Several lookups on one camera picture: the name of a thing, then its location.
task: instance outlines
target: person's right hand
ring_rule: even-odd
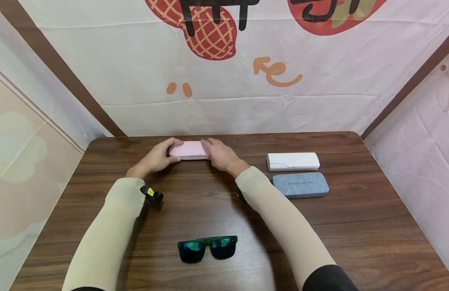
[[[250,166],[245,161],[241,160],[232,148],[228,147],[222,141],[214,138],[202,140],[202,146],[205,150],[208,159],[211,160],[213,167],[220,171],[225,171],[231,174],[234,178],[240,175]]]

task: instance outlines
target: red cartoon shape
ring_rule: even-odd
[[[310,33],[331,36],[365,21],[386,0],[288,0],[295,21]]]
[[[212,8],[191,6],[190,12],[195,35],[187,34],[179,0],[145,0],[152,12],[167,24],[181,28],[190,50],[200,58],[210,61],[229,59],[236,54],[237,27],[231,14],[219,8],[221,21],[213,21]]]

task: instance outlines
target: brown table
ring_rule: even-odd
[[[199,140],[202,137],[179,137]],[[12,290],[60,290],[78,243],[117,178],[165,137],[93,141],[51,214]],[[449,290],[449,272],[352,132],[221,135],[268,177],[265,155],[314,151],[329,187],[322,198],[291,200],[360,290]],[[235,194],[230,175],[207,160],[183,161],[147,178],[163,204],[138,219],[120,290],[297,290],[288,260],[260,216]],[[177,242],[237,235],[237,251],[198,264]]]

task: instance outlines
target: beige wall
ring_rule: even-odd
[[[0,74],[0,291],[12,284],[82,154]]]
[[[449,269],[449,55],[365,143]]]

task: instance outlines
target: sunglasses lens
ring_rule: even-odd
[[[217,259],[227,259],[236,252],[236,242],[233,238],[217,239],[211,243],[210,251]]]
[[[184,263],[197,263],[202,260],[205,253],[205,244],[203,242],[184,242],[181,244],[179,254]]]

